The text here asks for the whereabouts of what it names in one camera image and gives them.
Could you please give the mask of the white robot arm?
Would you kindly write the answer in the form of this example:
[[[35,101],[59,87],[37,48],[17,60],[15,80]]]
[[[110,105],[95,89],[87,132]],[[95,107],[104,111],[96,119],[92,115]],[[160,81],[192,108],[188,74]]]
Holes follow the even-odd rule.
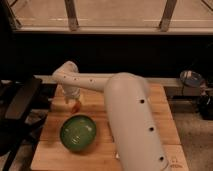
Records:
[[[105,110],[122,171],[171,171],[150,106],[146,79],[135,74],[79,73],[72,61],[56,69],[52,78],[67,99],[79,88],[102,92]]]

